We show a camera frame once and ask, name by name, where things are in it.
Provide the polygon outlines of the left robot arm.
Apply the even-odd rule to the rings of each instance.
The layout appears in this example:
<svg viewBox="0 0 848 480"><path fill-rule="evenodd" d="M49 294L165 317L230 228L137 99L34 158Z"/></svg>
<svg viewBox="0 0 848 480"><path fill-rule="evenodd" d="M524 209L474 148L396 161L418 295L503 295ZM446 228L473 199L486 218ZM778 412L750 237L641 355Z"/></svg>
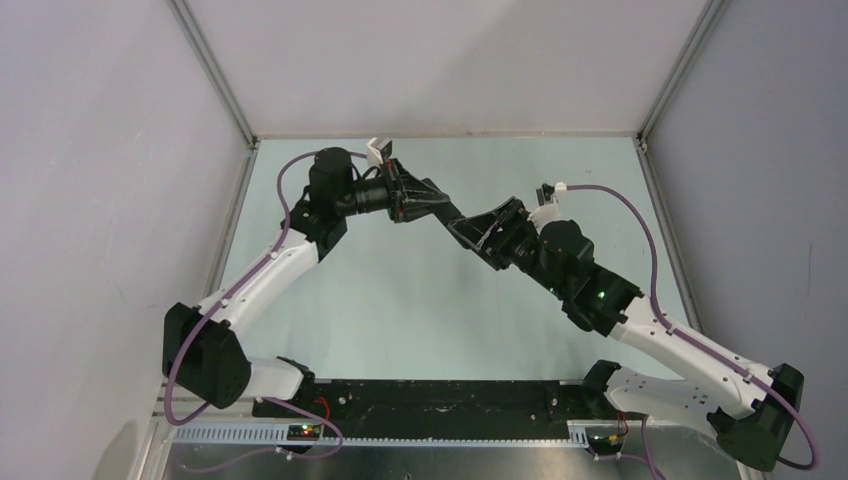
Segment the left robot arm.
<svg viewBox="0 0 848 480"><path fill-rule="evenodd" d="M316 403L309 371L284 358L251 358L241 338L301 275L317 266L347 232L350 216L384 211L394 223L442 212L450 198L429 179L411 175L390 156L391 145L374 139L355 168L355 153L341 147L307 152L284 165L311 160L308 183L295 204L283 201L280 230L244 273L194 305L176 303L164 319L162 370L165 401L175 388L196 395L204 407L224 409L244 396L277 399L292 416Z"/></svg>

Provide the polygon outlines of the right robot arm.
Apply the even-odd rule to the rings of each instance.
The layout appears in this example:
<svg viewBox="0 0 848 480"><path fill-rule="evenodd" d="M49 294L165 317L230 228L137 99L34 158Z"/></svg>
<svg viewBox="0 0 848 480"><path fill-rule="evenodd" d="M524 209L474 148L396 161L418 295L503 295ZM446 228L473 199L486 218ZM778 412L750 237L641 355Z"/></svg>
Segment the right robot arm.
<svg viewBox="0 0 848 480"><path fill-rule="evenodd" d="M512 197L471 217L449 208L440 220L492 268L514 266L561 300L578 328L631 346L678 376L663 380L599 361L581 392L588 414L659 417L713 438L750 468L777 466L803 389L794 367L747 359L668 317L654 297L597 264L593 242L554 203L528 212Z"/></svg>

